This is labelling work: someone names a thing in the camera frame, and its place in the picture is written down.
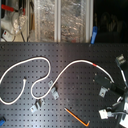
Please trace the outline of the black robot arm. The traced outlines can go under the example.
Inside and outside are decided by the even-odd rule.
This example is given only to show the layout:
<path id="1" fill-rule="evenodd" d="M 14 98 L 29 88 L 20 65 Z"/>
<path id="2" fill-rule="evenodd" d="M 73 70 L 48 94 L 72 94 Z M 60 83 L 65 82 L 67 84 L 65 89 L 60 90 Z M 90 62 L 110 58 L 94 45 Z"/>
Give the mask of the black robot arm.
<path id="1" fill-rule="evenodd" d="M 101 97 L 105 97 L 105 94 L 108 91 L 111 91 L 119 96 L 115 104 L 101 109 L 99 114 L 102 119 L 118 117 L 125 120 L 128 116 L 128 61 L 123 55 L 118 56 L 115 61 L 121 72 L 125 86 L 119 87 L 112 78 L 107 79 L 98 75 L 95 76 L 95 82 L 101 85 L 99 92 Z"/>

